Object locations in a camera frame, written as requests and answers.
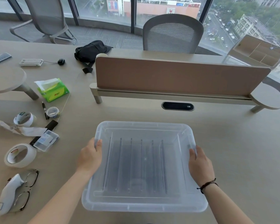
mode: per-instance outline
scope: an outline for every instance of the office chair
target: office chair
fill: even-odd
[[[143,50],[195,53],[203,35],[197,19],[181,14],[164,14],[143,26]]]
[[[37,30],[44,34],[40,39],[34,42],[54,43],[54,44],[71,44],[75,45],[77,39],[70,32],[65,22],[63,7],[60,0],[25,0],[32,19],[18,26],[10,28],[10,32],[29,42],[25,38],[17,35],[15,29],[23,27],[30,22],[34,23]]]

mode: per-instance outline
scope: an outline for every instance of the power strip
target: power strip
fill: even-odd
[[[43,62],[42,59],[23,59],[19,65],[21,67],[40,67]]]

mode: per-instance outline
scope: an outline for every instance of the black pen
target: black pen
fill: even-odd
[[[47,116],[47,109],[46,109],[45,103],[42,102],[42,105],[43,105],[43,109],[45,111],[45,117],[46,117],[46,119],[49,119],[50,117]]]

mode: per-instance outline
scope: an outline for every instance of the tissue pack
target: tissue pack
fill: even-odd
[[[48,102],[54,101],[57,98],[70,93],[60,79],[36,81],[35,83],[38,85],[37,90]]]

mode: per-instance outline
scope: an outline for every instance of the dark string bracelet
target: dark string bracelet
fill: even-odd
[[[210,181],[210,182],[205,183],[203,186],[201,186],[200,188],[197,188],[197,189],[200,189],[201,193],[204,194],[204,193],[202,192],[202,190],[203,190],[205,187],[207,187],[209,184],[212,184],[212,183],[213,183],[213,184],[216,184],[216,185],[218,186],[218,184],[215,182],[215,180],[216,180],[216,178],[215,178],[214,180]]]

